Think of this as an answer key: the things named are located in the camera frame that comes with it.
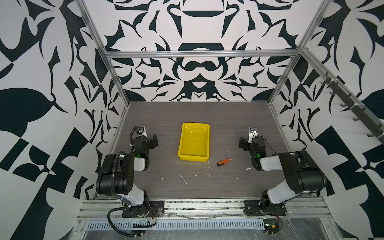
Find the small green circuit board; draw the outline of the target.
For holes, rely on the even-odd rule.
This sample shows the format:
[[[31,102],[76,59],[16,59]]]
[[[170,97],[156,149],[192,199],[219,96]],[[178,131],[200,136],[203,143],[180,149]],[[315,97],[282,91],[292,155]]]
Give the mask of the small green circuit board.
[[[276,235],[283,228],[282,221],[279,218],[264,220],[264,233],[266,235]]]

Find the aluminium front rail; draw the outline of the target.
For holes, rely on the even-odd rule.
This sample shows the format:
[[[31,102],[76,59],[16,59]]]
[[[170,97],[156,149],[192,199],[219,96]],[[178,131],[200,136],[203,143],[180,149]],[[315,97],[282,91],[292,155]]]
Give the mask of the aluminium front rail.
[[[245,199],[164,199],[154,200],[148,218],[165,217],[174,219],[246,218],[245,210],[259,218],[271,218],[270,214],[254,211],[247,207]],[[109,210],[122,204],[112,199],[86,200],[78,213],[77,220],[104,220]],[[280,218],[330,218],[332,215],[322,198],[296,198],[285,203],[273,215]]]

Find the orange black screwdriver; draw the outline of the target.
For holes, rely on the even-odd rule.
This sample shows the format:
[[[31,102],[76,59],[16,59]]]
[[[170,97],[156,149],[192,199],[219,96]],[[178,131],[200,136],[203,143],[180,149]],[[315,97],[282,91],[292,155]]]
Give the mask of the orange black screwdriver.
[[[223,165],[229,163],[230,161],[231,161],[231,159],[225,159],[225,160],[222,160],[222,161],[220,161],[220,162],[217,163],[217,166],[218,166],[218,167],[221,167],[221,166],[223,166]]]

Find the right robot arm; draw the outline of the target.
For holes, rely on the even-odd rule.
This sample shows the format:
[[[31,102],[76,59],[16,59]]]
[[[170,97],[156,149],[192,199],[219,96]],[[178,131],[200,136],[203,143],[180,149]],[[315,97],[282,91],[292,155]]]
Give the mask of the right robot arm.
[[[259,137],[239,139],[239,147],[248,151],[253,167],[259,172],[282,171],[285,179],[274,188],[263,192],[259,209],[266,212],[283,206],[301,194],[321,191],[328,179],[307,151],[284,152],[266,155],[267,141]]]

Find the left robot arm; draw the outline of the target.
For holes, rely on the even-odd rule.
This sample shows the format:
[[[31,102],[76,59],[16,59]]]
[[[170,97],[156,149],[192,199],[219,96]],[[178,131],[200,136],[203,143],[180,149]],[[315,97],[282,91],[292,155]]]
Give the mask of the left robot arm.
[[[134,184],[134,174],[149,168],[149,152],[158,146],[156,135],[151,139],[141,135],[133,139],[133,152],[107,155],[96,182],[97,194],[113,197],[129,207],[144,205],[148,195]]]

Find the yellow plastic bin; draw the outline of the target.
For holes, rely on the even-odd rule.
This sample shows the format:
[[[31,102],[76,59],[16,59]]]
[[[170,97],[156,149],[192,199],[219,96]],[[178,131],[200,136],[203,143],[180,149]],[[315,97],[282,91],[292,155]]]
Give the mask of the yellow plastic bin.
[[[210,157],[210,125],[183,123],[178,157],[182,161],[206,162]]]

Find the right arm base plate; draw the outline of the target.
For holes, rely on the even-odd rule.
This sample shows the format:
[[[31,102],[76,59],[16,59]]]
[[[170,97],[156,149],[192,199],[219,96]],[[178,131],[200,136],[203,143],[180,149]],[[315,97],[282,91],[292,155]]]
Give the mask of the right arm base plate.
[[[244,213],[249,217],[286,216],[285,204],[274,205],[261,200],[245,200]]]

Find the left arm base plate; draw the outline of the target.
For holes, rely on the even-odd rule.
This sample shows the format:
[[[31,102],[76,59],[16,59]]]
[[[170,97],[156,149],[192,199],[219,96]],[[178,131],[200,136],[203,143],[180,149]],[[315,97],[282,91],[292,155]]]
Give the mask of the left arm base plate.
[[[123,218],[156,218],[164,213],[164,201],[149,201],[144,202],[140,206],[125,208],[122,213]]]

